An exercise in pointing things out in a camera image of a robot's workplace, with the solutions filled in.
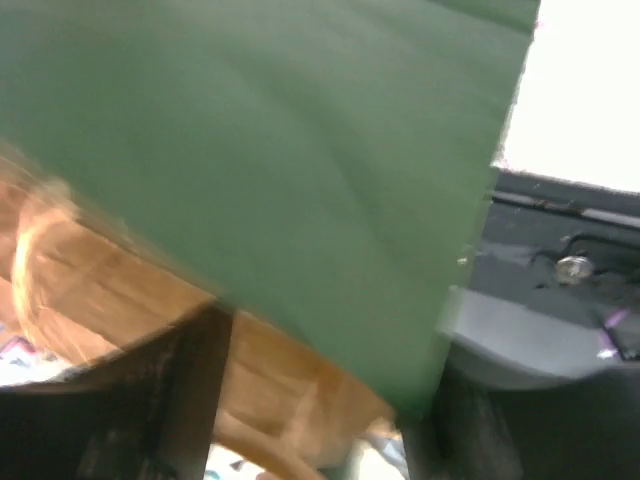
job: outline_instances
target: green cloth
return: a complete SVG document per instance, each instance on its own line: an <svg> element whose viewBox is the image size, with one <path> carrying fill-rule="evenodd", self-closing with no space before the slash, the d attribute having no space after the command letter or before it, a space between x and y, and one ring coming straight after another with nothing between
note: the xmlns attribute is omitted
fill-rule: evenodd
<svg viewBox="0 0 640 480"><path fill-rule="evenodd" d="M0 0L0 136L417 412L537 7Z"/></svg>

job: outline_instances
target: silver bolt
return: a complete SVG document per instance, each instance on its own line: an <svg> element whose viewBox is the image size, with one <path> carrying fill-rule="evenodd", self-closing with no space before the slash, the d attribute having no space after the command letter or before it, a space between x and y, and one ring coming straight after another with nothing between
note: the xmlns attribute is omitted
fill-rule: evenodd
<svg viewBox="0 0 640 480"><path fill-rule="evenodd" d="M593 275L594 266L587 257L564 257L556 264L556 279L563 285L578 285Z"/></svg>

